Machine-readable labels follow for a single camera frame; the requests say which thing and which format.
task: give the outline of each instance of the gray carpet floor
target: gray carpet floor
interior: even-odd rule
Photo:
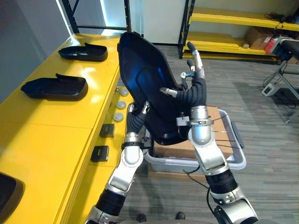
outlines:
[[[188,71],[186,59],[178,58],[176,47],[159,48],[180,82],[180,73]],[[261,93],[263,80],[277,65],[208,59],[204,59],[203,64],[207,103],[229,113],[245,144],[247,166],[243,170],[233,170],[237,182],[259,218],[297,224],[299,119],[289,125],[285,125],[283,119],[298,108],[277,105]],[[288,70],[299,70],[299,66],[289,64]],[[288,75],[287,78],[299,87],[298,76]],[[217,223],[206,204],[206,189],[192,181],[148,179],[147,162],[144,161],[137,171],[121,218],[135,219],[138,213],[144,213],[148,220],[174,219],[178,211],[183,211],[186,219]]]

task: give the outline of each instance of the white wall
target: white wall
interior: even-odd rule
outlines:
[[[54,0],[0,0],[0,103],[68,36]]]
[[[143,0],[143,34],[150,42],[178,43],[185,1]]]

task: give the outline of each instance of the round button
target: round button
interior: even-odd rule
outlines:
[[[116,104],[116,107],[118,108],[118,109],[120,109],[120,110],[122,110],[122,109],[125,109],[126,108],[126,102],[125,101],[119,101],[119,102],[117,102],[117,104]]]
[[[121,90],[121,96],[126,97],[127,95],[129,95],[129,91],[127,89],[122,89]]]
[[[123,114],[122,113],[116,113],[113,116],[113,120],[115,120],[116,122],[121,122],[123,120]]]

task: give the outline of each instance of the plastic bin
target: plastic bin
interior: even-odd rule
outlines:
[[[223,117],[227,115],[224,110],[218,109],[220,116]],[[233,122],[230,121],[229,116],[225,116],[222,118],[224,127],[228,134],[228,139],[231,142],[233,147],[233,154],[227,158],[227,162],[231,169],[243,169],[246,167],[246,159],[243,153],[244,144],[239,135],[239,132]],[[149,150],[144,155],[144,158],[152,165],[154,171],[157,172],[175,172],[175,173],[183,173],[185,171],[192,171],[198,167],[198,162],[195,159],[190,158],[175,158],[175,157],[167,157],[167,158],[156,158],[150,155]]]

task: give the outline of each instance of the shoe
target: shoe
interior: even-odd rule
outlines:
[[[179,211],[176,215],[176,219],[185,219],[186,216],[183,212]]]
[[[137,217],[136,217],[136,220],[140,223],[146,222],[145,214],[142,214],[142,213],[138,214]]]

